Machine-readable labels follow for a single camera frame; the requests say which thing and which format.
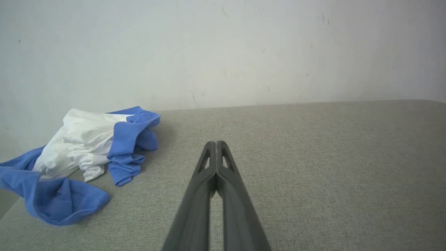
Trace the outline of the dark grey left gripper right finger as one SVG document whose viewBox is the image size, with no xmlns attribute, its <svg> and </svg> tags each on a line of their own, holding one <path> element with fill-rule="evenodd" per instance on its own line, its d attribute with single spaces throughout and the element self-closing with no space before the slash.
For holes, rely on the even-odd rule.
<svg viewBox="0 0 446 251">
<path fill-rule="evenodd" d="M 223 201 L 225 251 L 270 251 L 271 246 L 224 141 L 216 145 L 217 191 Z"/>
</svg>

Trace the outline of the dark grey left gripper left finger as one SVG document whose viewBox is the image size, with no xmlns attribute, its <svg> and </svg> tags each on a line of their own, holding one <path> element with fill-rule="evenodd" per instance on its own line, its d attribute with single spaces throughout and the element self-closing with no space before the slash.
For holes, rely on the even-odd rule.
<svg viewBox="0 0 446 251">
<path fill-rule="evenodd" d="M 216 142 L 205 144 L 162 247 L 163 251 L 210 249 L 210 199 L 216 186 Z"/>
</svg>

